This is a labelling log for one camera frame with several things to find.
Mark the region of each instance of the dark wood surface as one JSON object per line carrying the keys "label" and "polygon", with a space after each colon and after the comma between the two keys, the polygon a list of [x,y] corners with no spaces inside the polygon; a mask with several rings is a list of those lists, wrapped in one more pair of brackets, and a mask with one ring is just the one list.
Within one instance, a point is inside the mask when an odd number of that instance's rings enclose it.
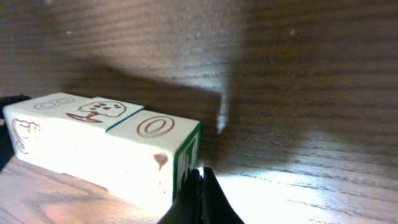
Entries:
{"label": "dark wood surface", "polygon": [[[1,95],[199,119],[246,223],[398,222],[396,0],[3,1],[1,20]],[[0,223],[159,217],[16,158],[0,173]]]}

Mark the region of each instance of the light wood surface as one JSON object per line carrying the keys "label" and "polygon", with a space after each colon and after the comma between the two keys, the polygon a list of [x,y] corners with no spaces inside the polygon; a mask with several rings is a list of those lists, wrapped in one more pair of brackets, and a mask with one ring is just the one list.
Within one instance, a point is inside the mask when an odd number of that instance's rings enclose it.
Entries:
{"label": "light wood surface", "polygon": [[[4,1],[1,19],[1,95],[199,119],[246,223],[398,222],[397,1]],[[0,223],[160,217],[16,158],[0,173]]]}

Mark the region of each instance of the wood grain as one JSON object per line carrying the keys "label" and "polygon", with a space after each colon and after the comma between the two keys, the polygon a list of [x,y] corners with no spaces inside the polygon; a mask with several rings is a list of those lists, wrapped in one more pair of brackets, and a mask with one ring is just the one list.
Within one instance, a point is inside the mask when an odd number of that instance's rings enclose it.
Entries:
{"label": "wood grain", "polygon": [[[1,18],[1,95],[199,119],[246,223],[398,223],[397,1],[9,1]],[[0,194],[0,223],[161,217],[16,158]]]}

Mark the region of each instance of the blue edge line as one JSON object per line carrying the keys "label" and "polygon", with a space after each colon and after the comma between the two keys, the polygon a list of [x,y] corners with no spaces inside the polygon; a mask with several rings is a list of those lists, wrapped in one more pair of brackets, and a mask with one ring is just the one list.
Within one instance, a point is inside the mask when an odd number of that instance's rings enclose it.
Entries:
{"label": "blue edge line", "polygon": [[114,125],[108,127],[107,130],[106,130],[105,132],[108,132],[110,129],[116,127],[118,124],[120,124],[120,123],[122,123],[123,121],[129,119],[131,116],[133,116],[134,114],[136,114],[136,113],[138,113],[138,112],[140,112],[140,111],[142,111],[142,110],[145,110],[145,106],[143,106],[141,109],[137,110],[136,112],[132,113],[130,116],[127,116],[126,118],[124,118],[124,119],[122,119],[122,120],[116,122]]}

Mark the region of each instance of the white block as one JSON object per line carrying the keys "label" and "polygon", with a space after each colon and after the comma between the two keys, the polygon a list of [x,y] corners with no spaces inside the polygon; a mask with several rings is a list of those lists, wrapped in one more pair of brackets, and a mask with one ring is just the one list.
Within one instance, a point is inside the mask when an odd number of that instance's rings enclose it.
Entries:
{"label": "white block", "polygon": [[190,169],[197,166],[200,123],[140,111],[106,133],[109,192],[136,205],[165,211]]}
{"label": "white block", "polygon": [[63,143],[59,151],[69,161],[63,172],[108,187],[110,177],[105,174],[104,161],[110,161],[112,149],[105,147],[105,132],[142,109],[131,103],[92,98],[56,114],[52,124],[57,131],[51,139]]}
{"label": "white block", "polygon": [[6,123],[16,156],[23,161],[61,172],[58,167],[57,146],[46,135],[54,131],[49,118],[67,106],[79,105],[87,98],[54,93],[4,107]]}

